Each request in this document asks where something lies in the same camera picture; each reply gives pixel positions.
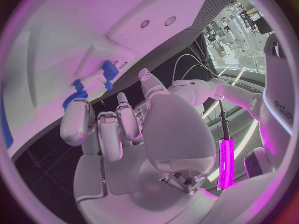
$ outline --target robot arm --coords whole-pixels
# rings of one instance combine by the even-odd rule
[[[260,109],[263,104],[262,94],[255,94],[242,88],[228,85],[226,82],[212,78],[203,80],[177,80],[168,89],[184,98],[193,106],[203,104],[208,98],[228,101],[246,109],[250,115],[259,121]]]

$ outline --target pink glowing light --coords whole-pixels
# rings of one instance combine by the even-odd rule
[[[233,185],[235,175],[234,140],[219,143],[220,163],[218,188],[226,189]]]

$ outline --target black pole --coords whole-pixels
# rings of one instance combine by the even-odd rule
[[[221,101],[219,101],[219,105],[220,105],[220,109],[221,109],[220,116],[221,116],[221,119],[222,119],[221,124],[222,124],[222,129],[223,129],[224,140],[229,140],[230,136],[229,136],[229,130],[228,130],[228,125],[227,125],[227,123],[229,121],[226,119],[226,114],[223,111],[223,106],[222,106]]]

